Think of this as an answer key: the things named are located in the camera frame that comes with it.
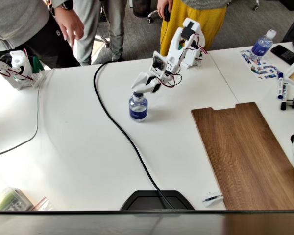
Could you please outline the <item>yellow skirt person's hand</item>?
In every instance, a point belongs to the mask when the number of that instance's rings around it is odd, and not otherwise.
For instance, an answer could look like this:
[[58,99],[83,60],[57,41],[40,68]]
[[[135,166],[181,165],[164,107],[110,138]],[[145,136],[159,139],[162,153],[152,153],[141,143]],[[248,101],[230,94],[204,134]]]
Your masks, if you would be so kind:
[[162,19],[165,18],[165,14],[164,14],[165,7],[168,6],[168,11],[171,13],[172,5],[173,5],[173,0],[158,0],[157,12]]

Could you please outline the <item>hoodie person's bare hand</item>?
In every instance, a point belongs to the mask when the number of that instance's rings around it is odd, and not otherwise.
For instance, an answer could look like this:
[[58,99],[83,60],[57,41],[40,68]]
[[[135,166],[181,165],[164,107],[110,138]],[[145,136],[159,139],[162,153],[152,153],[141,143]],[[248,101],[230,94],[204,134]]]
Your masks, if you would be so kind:
[[84,35],[84,24],[73,9],[66,10],[58,7],[54,12],[64,40],[69,40],[70,46],[73,49],[75,40],[80,40]]

